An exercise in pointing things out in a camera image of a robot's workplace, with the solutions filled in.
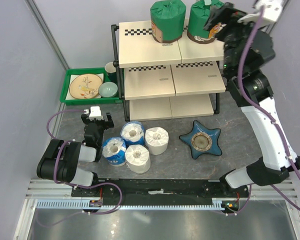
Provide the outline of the green roll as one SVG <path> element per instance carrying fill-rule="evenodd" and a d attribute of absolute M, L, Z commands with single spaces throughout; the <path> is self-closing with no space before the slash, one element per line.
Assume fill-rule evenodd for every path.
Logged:
<path fill-rule="evenodd" d="M 188 20 L 187 36 L 198 44 L 209 44 L 215 40 L 215 35 L 222 30 L 225 24 L 220 22 L 211 30 L 204 30 L 204 26 L 211 15 L 211 9 L 218 9 L 224 3 L 220 0 L 198 0 L 191 6 Z"/>
<path fill-rule="evenodd" d="M 186 5 L 181 0 L 156 1 L 150 8 L 151 31 L 159 43 L 173 43 L 183 35 Z"/>

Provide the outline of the blue plastic roll back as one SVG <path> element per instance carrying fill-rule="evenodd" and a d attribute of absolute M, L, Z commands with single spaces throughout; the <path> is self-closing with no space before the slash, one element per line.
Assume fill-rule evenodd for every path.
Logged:
<path fill-rule="evenodd" d="M 127 122 L 122 127 L 120 136 L 127 147 L 131 145 L 145 145 L 145 129 L 139 121 Z"/>

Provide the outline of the white roll front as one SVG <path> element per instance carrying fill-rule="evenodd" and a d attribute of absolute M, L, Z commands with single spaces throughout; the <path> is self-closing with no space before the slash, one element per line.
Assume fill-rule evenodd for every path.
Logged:
<path fill-rule="evenodd" d="M 143 145 L 130 145 L 124 154 L 127 167 L 136 174 L 143 174 L 151 167 L 150 153 Z"/>

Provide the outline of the white roll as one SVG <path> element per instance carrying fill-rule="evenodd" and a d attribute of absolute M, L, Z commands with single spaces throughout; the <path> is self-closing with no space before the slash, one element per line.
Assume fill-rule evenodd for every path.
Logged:
<path fill-rule="evenodd" d="M 145 145 L 151 155 L 160 155 L 167 150 L 169 134 L 162 127 L 152 127 L 145 131 Z"/>
<path fill-rule="evenodd" d="M 150 153 L 143 145 L 130 145 L 124 154 L 127 167 L 136 174 L 143 174 L 151 167 Z"/>

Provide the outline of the white roll back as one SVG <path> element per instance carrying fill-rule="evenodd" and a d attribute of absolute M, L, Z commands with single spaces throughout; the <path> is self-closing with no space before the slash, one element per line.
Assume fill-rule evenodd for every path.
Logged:
<path fill-rule="evenodd" d="M 167 150 L 169 134 L 162 127 L 152 127 L 145 131 L 145 145 L 151 155 L 160 155 Z"/>

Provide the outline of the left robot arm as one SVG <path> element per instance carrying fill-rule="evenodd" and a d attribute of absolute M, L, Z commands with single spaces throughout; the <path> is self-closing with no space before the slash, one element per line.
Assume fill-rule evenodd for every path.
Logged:
<path fill-rule="evenodd" d="M 96 196 L 100 191 L 98 175 L 78 167 L 79 162 L 97 163 L 103 150 L 104 131 L 113 128 L 111 113 L 106 119 L 86 110 L 81 115 L 84 123 L 84 140 L 64 141 L 52 139 L 41 157 L 36 174 L 39 178 L 51 180 L 58 184 L 78 186 L 89 197 Z"/>

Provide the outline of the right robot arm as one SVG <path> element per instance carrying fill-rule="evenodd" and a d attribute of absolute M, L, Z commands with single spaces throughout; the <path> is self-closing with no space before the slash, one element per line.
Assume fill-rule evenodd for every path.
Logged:
<path fill-rule="evenodd" d="M 225 197 L 245 185 L 275 185 L 291 172 L 300 174 L 300 156 L 289 144 L 280 123 L 274 93 L 261 67 L 275 57 L 273 40 L 263 28 L 276 22 L 282 11 L 280 0 L 257 0 L 248 14 L 227 2 L 213 7 L 204 29 L 217 24 L 223 29 L 215 36 L 224 43 L 223 76 L 227 89 L 248 119 L 262 155 L 254 163 L 226 173 L 219 184 Z"/>

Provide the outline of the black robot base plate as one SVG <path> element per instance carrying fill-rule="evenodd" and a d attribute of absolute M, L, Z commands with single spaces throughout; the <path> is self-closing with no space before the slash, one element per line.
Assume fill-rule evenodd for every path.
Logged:
<path fill-rule="evenodd" d="M 204 179 L 132 179 L 100 178 L 99 183 L 113 183 L 122 191 L 122 202 L 167 202 L 173 200 L 246 198 L 249 187 L 244 185 L 236 189 L 226 187 L 218 180 Z"/>

